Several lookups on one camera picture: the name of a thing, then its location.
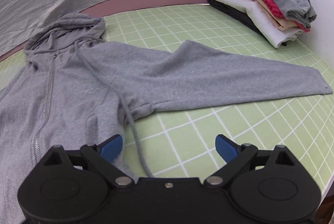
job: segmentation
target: sleeve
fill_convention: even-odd
[[[185,41],[174,52],[117,43],[104,65],[129,105],[153,111],[333,93],[320,72]]]

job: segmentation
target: blue gripper pad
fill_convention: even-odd
[[[115,135],[98,147],[100,148],[100,156],[104,160],[112,162],[122,151],[123,139],[120,135]]]
[[[216,151],[226,163],[238,156],[238,148],[240,146],[223,135],[217,135],[215,145]]]

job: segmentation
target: metal screw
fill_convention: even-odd
[[[210,176],[206,181],[211,185],[220,185],[223,182],[223,178],[219,176]]]
[[[127,176],[121,176],[116,178],[115,182],[118,185],[129,185],[132,182],[132,180]]]
[[[173,183],[172,182],[166,182],[165,183],[165,187],[166,188],[172,188],[174,185],[173,185]]]

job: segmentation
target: green cutting mat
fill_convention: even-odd
[[[301,41],[275,49],[209,5],[143,9],[105,19],[104,38],[109,41],[173,52],[190,39],[225,52],[312,66],[330,85],[334,81],[334,72]],[[22,59],[18,53],[0,64],[0,86],[6,85]],[[333,95],[316,95],[161,112],[136,121],[136,125],[148,166],[157,177],[206,178],[225,164],[214,149],[214,139],[222,133],[238,144],[248,142],[260,149],[287,145],[324,192],[334,171],[333,109]],[[125,142],[124,159],[143,176],[129,127]]]

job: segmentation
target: folded white shirt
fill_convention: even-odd
[[[290,27],[284,31],[278,30],[268,19],[261,9],[261,5],[253,0],[216,0],[231,6],[243,13],[246,13],[255,26],[261,31],[266,39],[275,48],[278,48],[282,42],[295,40],[299,34],[303,32],[298,27]]]

